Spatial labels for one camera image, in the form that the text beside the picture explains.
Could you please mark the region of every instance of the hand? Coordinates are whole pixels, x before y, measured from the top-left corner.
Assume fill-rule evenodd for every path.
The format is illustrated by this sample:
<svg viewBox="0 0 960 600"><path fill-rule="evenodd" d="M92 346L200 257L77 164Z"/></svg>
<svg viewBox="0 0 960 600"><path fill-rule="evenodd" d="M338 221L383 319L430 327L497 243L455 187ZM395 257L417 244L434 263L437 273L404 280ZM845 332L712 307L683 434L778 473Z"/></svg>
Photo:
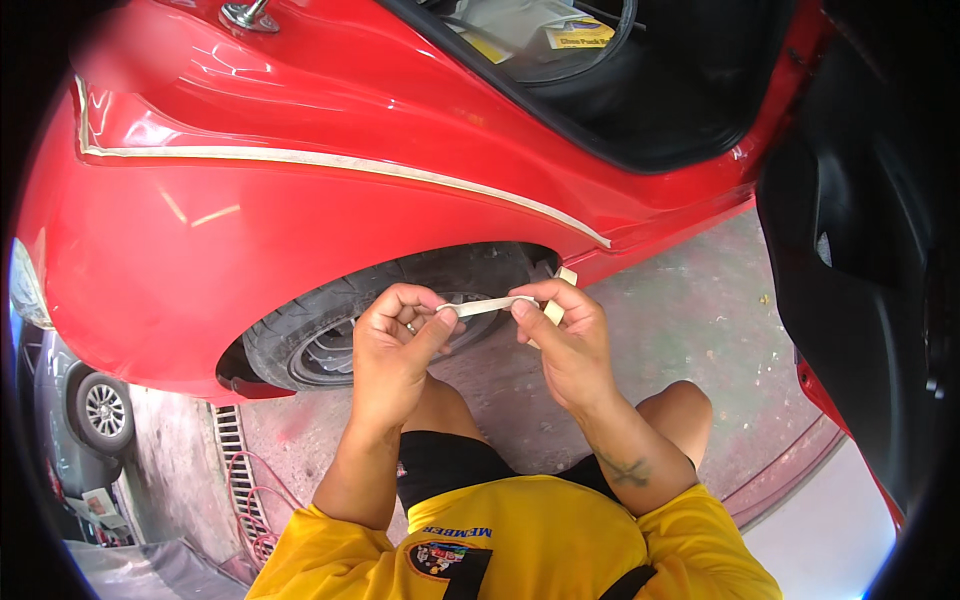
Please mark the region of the hand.
<svg viewBox="0 0 960 600"><path fill-rule="evenodd" d="M546 385L563 408L578 417L622 398L613 382L607 315L600 304L562 279L528 283L509 294L518 295L553 300L565 310L557 326L531 302L519 300L510 309L519 325L516 340L533 339L540 346Z"/></svg>
<svg viewBox="0 0 960 600"><path fill-rule="evenodd" d="M434 314L445 303L428 288L396 283L360 317L353 329L354 424L383 433L410 418L430 360L437 352L450 352L446 340L466 328L449 308Z"/></svg>

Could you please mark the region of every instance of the red car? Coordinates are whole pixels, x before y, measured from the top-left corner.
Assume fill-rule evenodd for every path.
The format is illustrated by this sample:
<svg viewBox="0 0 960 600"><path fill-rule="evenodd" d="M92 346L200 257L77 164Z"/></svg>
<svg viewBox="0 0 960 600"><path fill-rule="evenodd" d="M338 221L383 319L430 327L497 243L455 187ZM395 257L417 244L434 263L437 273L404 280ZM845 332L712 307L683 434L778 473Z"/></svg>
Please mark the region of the red car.
<svg viewBox="0 0 960 600"><path fill-rule="evenodd" d="M480 300L542 263L589 285L756 199L804 390L904 508L948 377L950 179L901 93L923 49L845 3L597 4L574 6L603 47L488 36L494 64L452 0L133 0L189 62L64 87L14 303L100 372L227 405L349 384L353 321L395 281Z"/></svg>

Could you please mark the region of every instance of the forearm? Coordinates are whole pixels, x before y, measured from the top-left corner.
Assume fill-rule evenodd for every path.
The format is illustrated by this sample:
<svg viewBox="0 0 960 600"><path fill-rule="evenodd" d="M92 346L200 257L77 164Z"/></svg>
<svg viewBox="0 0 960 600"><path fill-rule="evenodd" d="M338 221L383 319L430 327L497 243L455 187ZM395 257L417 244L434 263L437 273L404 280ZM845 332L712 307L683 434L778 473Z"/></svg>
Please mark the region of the forearm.
<svg viewBox="0 0 960 600"><path fill-rule="evenodd" d="M386 530L394 515L399 448L399 426L371 431L351 419L313 494L314 506L331 518Z"/></svg>
<svg viewBox="0 0 960 600"><path fill-rule="evenodd" d="M686 456L620 394L571 414L613 493L634 516L663 506L697 483Z"/></svg>

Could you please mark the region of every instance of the masking tape roll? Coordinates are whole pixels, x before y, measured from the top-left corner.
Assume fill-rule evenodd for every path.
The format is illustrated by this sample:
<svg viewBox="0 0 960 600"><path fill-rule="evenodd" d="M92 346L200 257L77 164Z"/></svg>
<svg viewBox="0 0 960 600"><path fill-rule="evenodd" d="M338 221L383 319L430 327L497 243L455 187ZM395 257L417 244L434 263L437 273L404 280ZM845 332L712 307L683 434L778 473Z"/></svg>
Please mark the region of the masking tape roll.
<svg viewBox="0 0 960 600"><path fill-rule="evenodd" d="M560 279L566 281L570 285L577 284L577 274L573 271L567 269L566 267L561 267L557 270L557 274L554 277L559 277ZM546 304L546 307L543 308L543 314L546 315L546 318L549 319L554 325L560 324L560 319L564 317L564 309L554 301L549 301ZM537 345L537 342L530 340L527 342L530 346L540 349L540 346Z"/></svg>

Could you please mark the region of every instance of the yellow label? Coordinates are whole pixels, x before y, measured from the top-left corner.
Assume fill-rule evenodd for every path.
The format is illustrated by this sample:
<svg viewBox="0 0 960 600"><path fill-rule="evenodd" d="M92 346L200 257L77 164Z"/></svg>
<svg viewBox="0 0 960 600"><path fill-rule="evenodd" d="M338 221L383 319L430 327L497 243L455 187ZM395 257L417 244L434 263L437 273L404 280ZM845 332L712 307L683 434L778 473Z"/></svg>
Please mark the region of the yellow label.
<svg viewBox="0 0 960 600"><path fill-rule="evenodd" d="M610 43L613 29L600 21L583 18L567 21L563 29L544 27L550 47L554 50L564 48L603 48Z"/></svg>
<svg viewBox="0 0 960 600"><path fill-rule="evenodd" d="M460 37L465 39L469 45L476 48L480 54L487 57L493 64L499 64L514 55L514 53L503 50L486 41L484 38L475 36L470 32L460 32Z"/></svg>

